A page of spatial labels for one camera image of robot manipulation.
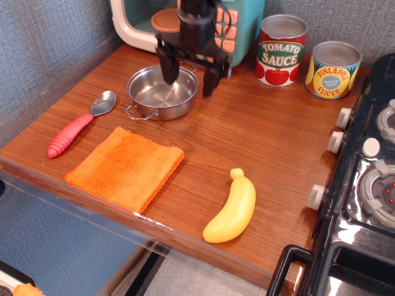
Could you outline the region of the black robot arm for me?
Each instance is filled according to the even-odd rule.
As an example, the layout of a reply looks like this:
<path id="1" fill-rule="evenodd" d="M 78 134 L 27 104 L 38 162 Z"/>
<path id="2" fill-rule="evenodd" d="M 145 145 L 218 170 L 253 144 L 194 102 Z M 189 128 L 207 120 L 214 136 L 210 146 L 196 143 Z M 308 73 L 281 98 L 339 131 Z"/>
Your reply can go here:
<path id="1" fill-rule="evenodd" d="M 217 44 L 217 9 L 221 1 L 179 1 L 151 18 L 156 31 L 162 75 L 167 84 L 179 76 L 185 63 L 205 71 L 203 96 L 210 97 L 223 77 L 231 75 L 233 56 Z"/>

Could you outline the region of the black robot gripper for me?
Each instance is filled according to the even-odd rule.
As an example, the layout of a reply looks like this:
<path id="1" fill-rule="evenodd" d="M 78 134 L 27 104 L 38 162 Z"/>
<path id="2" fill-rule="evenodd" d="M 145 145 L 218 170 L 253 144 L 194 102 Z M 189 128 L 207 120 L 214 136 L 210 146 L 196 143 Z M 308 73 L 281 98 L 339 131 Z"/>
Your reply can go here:
<path id="1" fill-rule="evenodd" d="M 215 41 L 213 20 L 198 24 L 180 21 L 179 33 L 157 31 L 157 54 L 164 81 L 173 84 L 178 78 L 180 62 L 205 70 L 203 96 L 210 97 L 222 77 L 231 75 L 231 54 Z"/>

